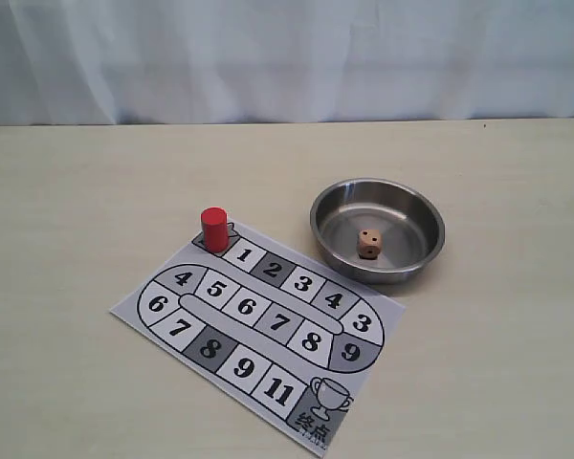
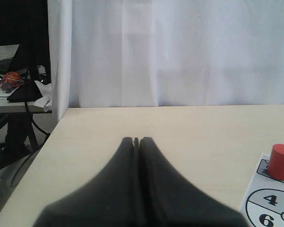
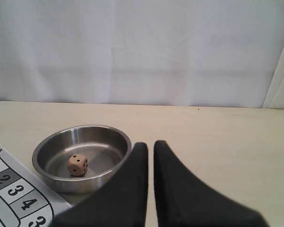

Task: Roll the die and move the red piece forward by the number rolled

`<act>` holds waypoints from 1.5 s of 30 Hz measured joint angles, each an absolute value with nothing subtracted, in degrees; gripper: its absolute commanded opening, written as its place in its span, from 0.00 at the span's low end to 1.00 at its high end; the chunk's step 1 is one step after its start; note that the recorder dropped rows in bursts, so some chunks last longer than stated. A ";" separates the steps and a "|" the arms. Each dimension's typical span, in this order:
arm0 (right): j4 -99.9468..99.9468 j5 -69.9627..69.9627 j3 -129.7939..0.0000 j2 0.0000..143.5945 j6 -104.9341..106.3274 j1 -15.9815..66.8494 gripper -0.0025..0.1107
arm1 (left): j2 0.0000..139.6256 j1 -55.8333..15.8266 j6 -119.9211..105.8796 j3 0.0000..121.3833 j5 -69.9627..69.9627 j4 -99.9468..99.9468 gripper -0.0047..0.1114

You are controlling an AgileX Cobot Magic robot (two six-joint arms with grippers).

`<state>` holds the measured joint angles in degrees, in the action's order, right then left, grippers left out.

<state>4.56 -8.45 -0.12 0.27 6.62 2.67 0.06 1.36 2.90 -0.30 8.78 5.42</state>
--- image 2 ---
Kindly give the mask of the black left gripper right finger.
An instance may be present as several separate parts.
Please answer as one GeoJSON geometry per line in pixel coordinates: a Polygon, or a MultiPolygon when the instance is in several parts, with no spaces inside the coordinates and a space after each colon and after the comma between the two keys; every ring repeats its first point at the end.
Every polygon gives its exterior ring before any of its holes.
{"type": "Polygon", "coordinates": [[[191,184],[154,140],[139,148],[139,180],[150,227],[245,227],[243,216],[191,184]]]}

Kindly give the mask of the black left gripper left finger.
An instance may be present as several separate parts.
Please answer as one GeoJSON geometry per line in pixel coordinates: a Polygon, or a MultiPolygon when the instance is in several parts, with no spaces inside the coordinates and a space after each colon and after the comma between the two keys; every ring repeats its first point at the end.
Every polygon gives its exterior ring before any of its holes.
{"type": "Polygon", "coordinates": [[[46,206],[35,227],[137,227],[138,140],[125,137],[103,169],[71,194],[46,206]]]}

